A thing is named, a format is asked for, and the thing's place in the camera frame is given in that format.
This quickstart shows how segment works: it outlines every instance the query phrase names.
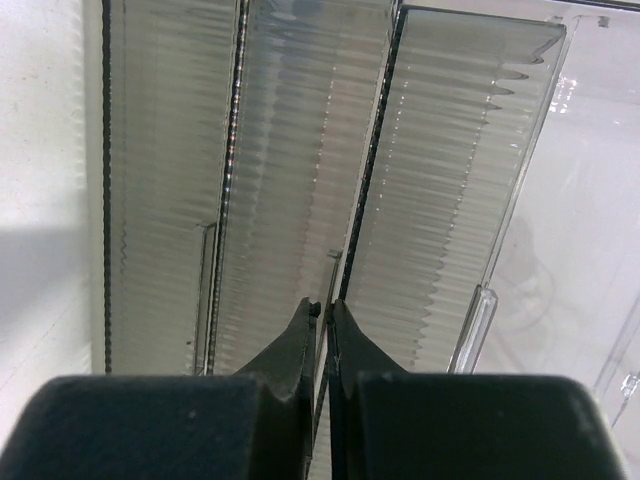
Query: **ridged plastic surface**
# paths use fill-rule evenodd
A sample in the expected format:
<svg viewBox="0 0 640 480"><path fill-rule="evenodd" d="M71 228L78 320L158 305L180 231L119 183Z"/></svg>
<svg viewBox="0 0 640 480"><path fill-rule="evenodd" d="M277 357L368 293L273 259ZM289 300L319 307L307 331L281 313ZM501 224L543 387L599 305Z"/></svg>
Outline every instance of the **ridged plastic surface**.
<svg viewBox="0 0 640 480"><path fill-rule="evenodd" d="M233 0L111 2L111 366L189 372L217 220Z"/></svg>
<svg viewBox="0 0 640 480"><path fill-rule="evenodd" d="M447 369L564 27L409 10L347 302L402 366Z"/></svg>
<svg viewBox="0 0 640 480"><path fill-rule="evenodd" d="M387 6L250 4L214 371L236 371L317 299L341 250Z"/></svg>

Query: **clear plastic panel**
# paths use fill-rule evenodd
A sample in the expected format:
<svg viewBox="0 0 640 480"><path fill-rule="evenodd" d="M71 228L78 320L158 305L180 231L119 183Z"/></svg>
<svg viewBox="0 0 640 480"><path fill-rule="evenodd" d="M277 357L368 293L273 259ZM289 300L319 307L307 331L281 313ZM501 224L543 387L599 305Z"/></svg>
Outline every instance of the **clear plastic panel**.
<svg viewBox="0 0 640 480"><path fill-rule="evenodd" d="M497 306L496 293L478 285L449 364L450 373L473 373Z"/></svg>
<svg viewBox="0 0 640 480"><path fill-rule="evenodd" d="M640 370L638 46L638 14L579 19L490 283L500 302L478 363L571 376L611 421ZM639 401L614 429L636 476Z"/></svg>
<svg viewBox="0 0 640 480"><path fill-rule="evenodd" d="M313 459L309 465L309 480L331 480L331 421L329 392L324 399L316 441L313 446Z"/></svg>
<svg viewBox="0 0 640 480"><path fill-rule="evenodd" d="M446 371L565 29L409 9L347 301L402 366Z"/></svg>
<svg viewBox="0 0 640 480"><path fill-rule="evenodd" d="M450 11L476 13L483 15L501 15L526 20L551 21L569 25L581 15L603 16L609 19L622 19L632 13L629 9L640 11L640 0L410 0L412 5L430 8L442 8Z"/></svg>
<svg viewBox="0 0 640 480"><path fill-rule="evenodd" d="M388 6L249 9L217 312L224 374L318 294L327 254L343 247L389 25Z"/></svg>
<svg viewBox="0 0 640 480"><path fill-rule="evenodd" d="M191 373L217 220L234 0L111 2L110 363Z"/></svg>

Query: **white background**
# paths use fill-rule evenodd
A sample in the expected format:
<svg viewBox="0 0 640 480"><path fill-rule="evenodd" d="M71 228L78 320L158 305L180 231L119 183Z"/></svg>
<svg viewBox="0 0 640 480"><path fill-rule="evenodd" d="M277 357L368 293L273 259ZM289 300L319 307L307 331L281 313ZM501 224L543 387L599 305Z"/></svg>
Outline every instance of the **white background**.
<svg viewBox="0 0 640 480"><path fill-rule="evenodd" d="M91 270L102 262L99 21L93 0L0 0L0 445L44 382L91 369L100 299L90 279L99 281Z"/></svg>
<svg viewBox="0 0 640 480"><path fill-rule="evenodd" d="M593 388L625 322L640 325L640 50L620 48L639 34L640 15L578 24L491 281L499 306L479 372ZM638 347L600 396L610 419ZM636 476L639 420L636 394L614 428Z"/></svg>

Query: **black edge strip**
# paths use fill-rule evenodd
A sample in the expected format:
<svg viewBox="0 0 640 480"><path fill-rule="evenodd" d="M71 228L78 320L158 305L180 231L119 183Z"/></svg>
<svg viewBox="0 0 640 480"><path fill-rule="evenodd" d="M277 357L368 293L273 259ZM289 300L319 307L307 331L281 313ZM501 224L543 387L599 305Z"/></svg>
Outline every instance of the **black edge strip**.
<svg viewBox="0 0 640 480"><path fill-rule="evenodd" d="M216 239L215 276L213 286L213 310L209 319L209 336L207 344L206 375L213 373L213 359L216 348L216 333L218 314L220 308L220 285L222 281L222 262L224 259L224 246L227 234L227 220L229 217L229 199L231 196L231 178L233 175L233 159L236 148L236 135L238 131L238 115L240 111L240 94L242 89L242 71L244 69L244 54L247 42L247 29L249 23L249 0L238 0L238 25L236 34L236 52L233 67L233 79L231 83L231 101L229 105L229 119L227 122L227 148L224 159L224 172L222 175L222 192L220 198L220 212L218 215L218 228Z"/></svg>
<svg viewBox="0 0 640 480"><path fill-rule="evenodd" d="M373 131L371 133L371 141L369 143L367 159L365 160L364 172L362 174L362 184L360 185L358 203L356 204L356 213L353 220L353 227L351 228L349 247L347 248L347 256L345 258L344 271L342 273L342 281L340 283L339 298L341 300L346 300L347 298L349 280L351 279L351 271L353 269L353 262L356 256L356 247L358 246L358 238L360 237L360 230L362 229L364 209L367 204L369 187L371 186L371 176L373 174L374 163L376 160L376 155L378 153L378 145L380 144L382 124L384 123L384 115L387 110L387 100L389 98L389 91L391 90L393 71L396 66L398 47L400 46L402 30L407 18L407 11L408 9L405 6L400 6L400 8L398 9L398 18L395 22L393 37L389 44L389 55L387 56L387 64L385 66L385 72L382 79L383 84L380 90L380 97L378 98L376 118L373 126Z"/></svg>
<svg viewBox="0 0 640 480"><path fill-rule="evenodd" d="M104 371L111 373L111 0L102 0L102 202Z"/></svg>

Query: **white surface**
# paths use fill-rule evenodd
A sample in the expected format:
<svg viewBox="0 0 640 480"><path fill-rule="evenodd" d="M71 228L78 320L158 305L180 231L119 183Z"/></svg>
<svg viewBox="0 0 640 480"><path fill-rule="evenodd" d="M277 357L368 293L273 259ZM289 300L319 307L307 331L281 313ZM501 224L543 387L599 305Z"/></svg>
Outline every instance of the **white surface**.
<svg viewBox="0 0 640 480"><path fill-rule="evenodd" d="M0 445L44 382L90 371L85 158L101 161L101 127L85 122L84 45L95 65L99 15L94 1L0 0Z"/></svg>

